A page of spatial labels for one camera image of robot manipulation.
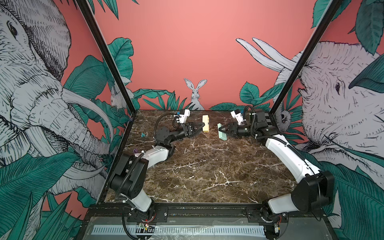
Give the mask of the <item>mint green box lid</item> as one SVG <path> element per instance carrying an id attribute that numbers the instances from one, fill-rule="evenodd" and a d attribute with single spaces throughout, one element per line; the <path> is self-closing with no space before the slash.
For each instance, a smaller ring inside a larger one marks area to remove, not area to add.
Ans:
<path id="1" fill-rule="evenodd" d="M 223 125 L 221 123 L 218 123 L 217 124 L 217 127 L 218 127 L 218 134 L 219 134 L 219 139 L 223 140 L 223 141 L 226 141 L 228 138 L 227 138 L 227 135 L 223 132 L 221 132 L 219 130 L 220 127 L 222 127 Z"/>

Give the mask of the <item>tan ring box base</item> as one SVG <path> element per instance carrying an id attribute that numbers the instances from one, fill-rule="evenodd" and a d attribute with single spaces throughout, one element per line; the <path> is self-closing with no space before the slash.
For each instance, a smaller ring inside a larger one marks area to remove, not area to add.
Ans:
<path id="1" fill-rule="evenodd" d="M 210 131 L 210 119 L 208 115 L 203 115 L 202 122 L 204 123 L 203 132 L 208 133 Z"/>

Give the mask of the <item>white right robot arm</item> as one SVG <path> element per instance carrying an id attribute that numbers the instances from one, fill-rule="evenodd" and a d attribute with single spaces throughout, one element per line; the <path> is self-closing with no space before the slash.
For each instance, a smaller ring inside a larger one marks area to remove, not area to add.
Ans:
<path id="1" fill-rule="evenodd" d="M 263 110 L 245 107 L 231 112 L 234 122 L 218 128 L 220 133 L 233 138 L 252 137 L 265 144 L 287 167 L 297 185 L 290 193 L 267 200 L 261 214 L 271 221 L 277 215 L 290 212 L 311 212 L 327 206 L 333 199 L 334 176 L 321 171 L 302 156 L 272 124 Z"/>

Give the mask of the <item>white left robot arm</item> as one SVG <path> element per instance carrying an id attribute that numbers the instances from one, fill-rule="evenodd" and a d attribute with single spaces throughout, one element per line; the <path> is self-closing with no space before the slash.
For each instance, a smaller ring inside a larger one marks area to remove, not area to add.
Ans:
<path id="1" fill-rule="evenodd" d="M 155 134 L 155 145 L 150 150 L 133 155 L 122 155 L 109 181 L 115 191 L 115 200 L 128 203 L 134 210 L 144 214 L 154 213 L 154 201 L 143 190 L 147 170 L 168 160 L 176 147 L 173 142 L 193 138 L 203 131 L 205 123 L 182 123 L 181 129 L 170 131 L 162 127 Z"/>

